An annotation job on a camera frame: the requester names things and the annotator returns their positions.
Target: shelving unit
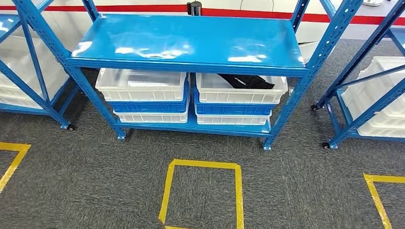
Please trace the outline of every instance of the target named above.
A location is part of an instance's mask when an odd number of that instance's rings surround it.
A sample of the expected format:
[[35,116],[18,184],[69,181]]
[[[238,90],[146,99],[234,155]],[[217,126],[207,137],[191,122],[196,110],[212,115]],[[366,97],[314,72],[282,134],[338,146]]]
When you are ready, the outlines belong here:
[[[396,86],[394,86],[390,91],[383,95],[377,102],[370,106],[365,112],[363,112],[359,117],[353,120],[349,109],[345,105],[341,94],[344,92],[342,87],[349,86],[352,84],[364,82],[370,79],[388,75],[400,70],[405,69],[405,65],[395,67],[390,70],[382,71],[380,73],[375,73],[367,77],[357,79],[351,82],[345,83],[344,81],[352,73],[354,68],[362,61],[362,59],[367,55],[367,53],[376,45],[383,37],[389,37],[396,44],[398,49],[403,55],[405,55],[405,29],[404,28],[391,28],[396,19],[405,10],[405,0],[399,0],[388,15],[384,18],[383,22],[377,27],[377,29],[372,33],[370,38],[364,43],[360,50],[356,53],[349,64],[344,68],[343,72],[337,77],[333,84],[327,89],[326,93],[321,97],[316,104],[311,106],[312,110],[318,110],[327,107],[330,118],[332,120],[333,128],[335,130],[335,136],[328,142],[322,143],[324,148],[338,148],[338,144],[346,138],[366,138],[366,139],[377,139],[377,140],[389,140],[389,141],[405,141],[405,137],[384,137],[384,136],[362,136],[359,135],[357,129],[369,121],[375,114],[382,111],[396,98],[401,96],[405,92],[405,79],[401,80]],[[340,105],[341,112],[345,119],[345,126],[341,127],[339,121],[336,118],[334,110],[330,104],[330,100],[336,97]]]
[[[47,6],[49,6],[53,0],[42,0],[35,7],[35,10],[40,13]],[[74,83],[74,87],[70,91],[69,95],[65,99],[59,111],[54,109],[54,105],[59,100],[63,94],[66,86],[72,82],[71,78],[67,80],[62,87],[57,91],[52,100],[49,99],[48,92],[46,89],[45,81],[43,79],[41,67],[36,55],[35,47],[32,42],[31,34],[28,27],[27,20],[22,16],[21,11],[18,10],[19,14],[0,14],[0,23],[2,24],[2,29],[0,31],[0,42],[3,42],[8,36],[10,36],[18,27],[22,26],[25,39],[28,44],[29,52],[32,58],[32,63],[35,68],[35,72],[38,78],[39,85],[41,87],[42,96],[39,96],[32,88],[29,87],[13,70],[11,70],[2,60],[0,60],[0,71],[7,76],[14,84],[16,84],[22,91],[24,91],[32,100],[34,100],[42,109],[1,104],[0,103],[0,112],[9,112],[9,113],[21,113],[21,114],[31,114],[31,115],[46,115],[52,117],[54,120],[61,124],[62,129],[74,130],[74,126],[67,121],[63,114],[70,104],[73,96],[79,89],[77,84]]]
[[[330,0],[323,1],[332,5]],[[329,13],[331,22],[308,64],[303,62],[295,31],[309,0],[297,2],[291,20],[99,14],[92,0],[83,0],[94,23],[71,54],[30,1],[13,2],[119,139],[126,136],[124,127],[172,130],[263,137],[263,148],[269,150],[362,0],[344,0]],[[298,84],[272,128],[269,122],[258,126],[198,125],[192,104],[185,124],[128,124],[110,113],[79,67],[286,76],[298,78]]]

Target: yellow tape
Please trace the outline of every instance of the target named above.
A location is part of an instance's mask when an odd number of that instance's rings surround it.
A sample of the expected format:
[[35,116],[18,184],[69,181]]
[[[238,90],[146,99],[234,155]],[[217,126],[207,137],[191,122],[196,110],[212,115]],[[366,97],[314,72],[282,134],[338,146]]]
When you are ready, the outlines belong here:
[[405,177],[368,175],[373,182],[405,183]]
[[213,161],[194,161],[194,160],[181,160],[174,159],[177,166],[193,166],[193,167],[206,167],[206,168],[225,168],[225,169],[235,169],[238,164],[227,163],[227,162],[213,162]]
[[165,226],[165,229],[187,229],[187,228],[179,228],[179,227]]
[[243,220],[243,197],[242,197],[242,170],[240,166],[235,168],[235,192],[236,192],[236,228],[245,227]]
[[[236,191],[236,228],[244,228],[243,216],[243,197],[242,197],[242,170],[236,163],[227,162],[212,162],[212,161],[194,161],[174,159],[167,170],[165,189],[163,192],[162,206],[160,208],[159,219],[164,224],[166,221],[167,207],[169,204],[169,195],[171,183],[173,181],[173,173],[175,166],[192,166],[192,167],[207,167],[207,168],[223,168],[235,170],[235,191]],[[179,227],[165,226],[165,229],[186,229]]]
[[381,202],[380,196],[378,195],[377,189],[375,188],[374,182],[405,183],[405,177],[368,175],[365,173],[363,173],[363,176],[367,183],[368,189],[370,190],[371,197],[374,200],[374,204],[377,208],[378,214],[380,214],[384,228],[392,229],[391,222],[388,219],[387,213],[385,212],[383,203]]
[[22,161],[22,159],[24,158],[25,154],[27,153],[27,151],[30,147],[31,147],[31,145],[26,145],[26,144],[14,144],[14,143],[0,142],[0,150],[18,151],[18,154],[15,156],[13,162],[10,164],[6,173],[0,179],[0,193],[3,191],[7,182],[13,175],[14,171],[17,169],[18,165],[20,164],[20,162]]
[[169,195],[171,189],[171,182],[173,180],[173,173],[174,173],[174,160],[169,164],[169,168],[167,169],[166,175],[166,182],[165,182],[165,189],[163,192],[163,199],[162,199],[162,207],[160,208],[159,219],[164,224],[166,221],[166,212],[167,206],[169,204]]
[[370,190],[371,197],[374,200],[375,207],[377,208],[378,214],[380,214],[381,221],[383,222],[383,226],[385,229],[391,229],[391,222],[388,219],[387,213],[385,212],[383,203],[381,202],[380,196],[377,193],[377,189],[373,183],[373,176],[363,174],[364,179],[366,180],[368,189]]

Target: floor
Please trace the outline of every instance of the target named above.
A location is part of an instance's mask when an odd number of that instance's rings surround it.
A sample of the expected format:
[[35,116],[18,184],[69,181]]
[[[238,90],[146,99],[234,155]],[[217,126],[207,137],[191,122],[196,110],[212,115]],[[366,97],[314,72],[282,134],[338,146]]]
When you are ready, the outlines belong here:
[[[47,117],[0,114],[1,142],[32,145],[0,194],[0,228],[163,228],[158,216],[175,158],[239,164],[245,228],[383,228],[363,173],[405,176],[405,144],[348,139],[324,150],[320,143],[333,135],[328,113],[309,109],[362,43],[338,43],[270,152],[256,138],[180,132],[135,130],[117,141],[80,95],[68,109],[73,132]],[[382,41],[352,77],[377,55],[400,53]],[[0,151],[0,174],[15,155]],[[393,228],[403,228],[405,184],[375,186]],[[236,228],[235,193],[233,170],[176,166],[165,225]]]

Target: black cylinder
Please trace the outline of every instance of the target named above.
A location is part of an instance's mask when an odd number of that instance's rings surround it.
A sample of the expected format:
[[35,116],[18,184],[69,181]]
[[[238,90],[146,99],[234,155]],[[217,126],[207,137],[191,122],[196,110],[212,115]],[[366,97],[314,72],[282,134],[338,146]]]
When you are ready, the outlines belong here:
[[191,15],[192,16],[201,16],[201,8],[202,4],[199,1],[193,1],[190,3],[190,8],[191,8]]

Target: stacked bins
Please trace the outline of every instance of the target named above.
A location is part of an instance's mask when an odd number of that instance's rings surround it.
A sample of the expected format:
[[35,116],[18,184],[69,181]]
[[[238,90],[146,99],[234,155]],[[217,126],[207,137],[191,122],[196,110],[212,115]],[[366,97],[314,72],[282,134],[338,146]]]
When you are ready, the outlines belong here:
[[[32,39],[49,99],[52,100],[69,76],[40,39]],[[0,43],[1,60],[40,97],[43,97],[25,37],[10,36]],[[42,109],[7,76],[0,73],[0,103]]]
[[[361,71],[358,79],[405,64],[405,57],[373,58],[370,66]],[[385,93],[405,77],[405,71],[367,80],[348,86],[342,99],[353,119],[359,117]],[[358,133],[363,136],[405,137],[405,95],[390,103],[362,125]]]
[[217,74],[197,73],[193,88],[198,124],[264,125],[287,92],[285,77],[261,76],[273,89],[235,89]]
[[123,123],[187,122],[186,73],[103,68],[96,88]]

